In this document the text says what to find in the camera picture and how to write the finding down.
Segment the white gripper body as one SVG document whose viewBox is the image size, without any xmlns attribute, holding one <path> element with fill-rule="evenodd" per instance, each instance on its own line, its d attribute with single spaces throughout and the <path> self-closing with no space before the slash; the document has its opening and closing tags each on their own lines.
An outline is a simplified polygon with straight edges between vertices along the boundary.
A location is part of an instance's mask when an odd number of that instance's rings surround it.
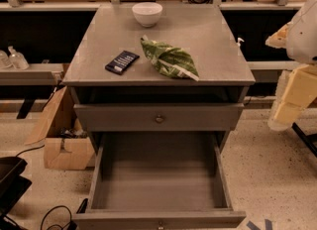
<svg viewBox="0 0 317 230">
<path fill-rule="evenodd" d="M 282 100 L 307 108 L 317 98 L 317 66 L 302 65 L 294 69 L 286 85 Z"/>
</svg>

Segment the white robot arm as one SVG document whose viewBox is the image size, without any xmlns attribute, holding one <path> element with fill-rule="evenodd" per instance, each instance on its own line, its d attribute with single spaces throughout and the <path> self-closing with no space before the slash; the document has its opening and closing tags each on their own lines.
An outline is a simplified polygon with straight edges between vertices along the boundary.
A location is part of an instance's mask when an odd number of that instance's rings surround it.
<svg viewBox="0 0 317 230">
<path fill-rule="evenodd" d="M 300 63 L 293 71 L 282 72 L 270 109 L 268 126 L 283 131 L 317 98 L 317 0 L 307 0 L 265 44 L 286 49 L 287 56 Z"/>
</svg>

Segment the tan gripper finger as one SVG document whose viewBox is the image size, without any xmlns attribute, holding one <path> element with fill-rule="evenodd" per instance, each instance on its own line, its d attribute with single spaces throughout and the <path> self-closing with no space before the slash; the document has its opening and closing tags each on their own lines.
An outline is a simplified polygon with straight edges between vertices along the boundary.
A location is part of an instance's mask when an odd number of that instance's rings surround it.
<svg viewBox="0 0 317 230">
<path fill-rule="evenodd" d="M 267 124 L 273 131 L 284 131 L 292 126 L 303 110 L 300 106 L 274 101 Z"/>
</svg>

